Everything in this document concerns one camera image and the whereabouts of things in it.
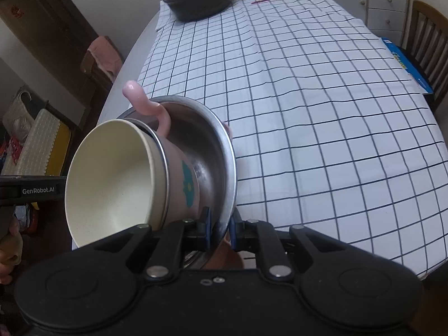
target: white grid tablecloth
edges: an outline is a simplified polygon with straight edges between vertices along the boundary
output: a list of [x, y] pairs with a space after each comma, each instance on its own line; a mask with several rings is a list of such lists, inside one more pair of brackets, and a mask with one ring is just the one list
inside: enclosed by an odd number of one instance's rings
[[447, 258], [447, 148], [383, 42], [333, 0], [234, 0], [180, 23], [161, 3], [139, 77], [234, 135], [243, 219], [303, 223], [424, 276]]

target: blue box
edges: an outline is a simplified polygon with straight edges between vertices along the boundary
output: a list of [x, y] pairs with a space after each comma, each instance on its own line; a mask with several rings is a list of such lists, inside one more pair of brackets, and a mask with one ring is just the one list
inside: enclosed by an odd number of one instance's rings
[[386, 44], [386, 47], [391, 51], [395, 59], [402, 65], [404, 69], [416, 80], [416, 82], [423, 87], [427, 94], [433, 94], [431, 86], [423, 78], [423, 76], [418, 72], [418, 70], [412, 65], [409, 59], [403, 54], [403, 52], [394, 43], [392, 43], [387, 38], [381, 38]]

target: metal bowl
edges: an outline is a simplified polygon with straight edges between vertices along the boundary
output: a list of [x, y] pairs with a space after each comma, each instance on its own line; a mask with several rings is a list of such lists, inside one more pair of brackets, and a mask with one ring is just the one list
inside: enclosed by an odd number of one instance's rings
[[[223, 239], [237, 195], [235, 153], [229, 136], [217, 116], [203, 104], [181, 96], [160, 96], [151, 100], [163, 103], [171, 116], [168, 139], [181, 149], [193, 164], [198, 177], [199, 208], [211, 208], [214, 226], [211, 248], [187, 256], [187, 265], [200, 268]], [[118, 119], [136, 119], [156, 129], [154, 116], [144, 116], [130, 108]]]

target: mug handle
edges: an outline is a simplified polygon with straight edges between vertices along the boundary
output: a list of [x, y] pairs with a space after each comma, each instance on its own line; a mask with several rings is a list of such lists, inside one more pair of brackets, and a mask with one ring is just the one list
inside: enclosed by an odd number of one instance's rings
[[127, 81], [123, 87], [123, 96], [125, 96], [135, 111], [141, 115], [156, 116], [158, 119], [157, 134], [167, 137], [171, 127], [171, 117], [165, 107], [158, 102], [151, 101], [145, 94], [143, 87], [136, 81]]

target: wooden chair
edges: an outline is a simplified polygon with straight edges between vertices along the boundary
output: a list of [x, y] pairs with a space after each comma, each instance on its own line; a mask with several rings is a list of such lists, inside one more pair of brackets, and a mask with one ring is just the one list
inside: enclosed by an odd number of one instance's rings
[[415, 0], [406, 57], [431, 85], [428, 103], [435, 112], [448, 92], [448, 19], [434, 7]]

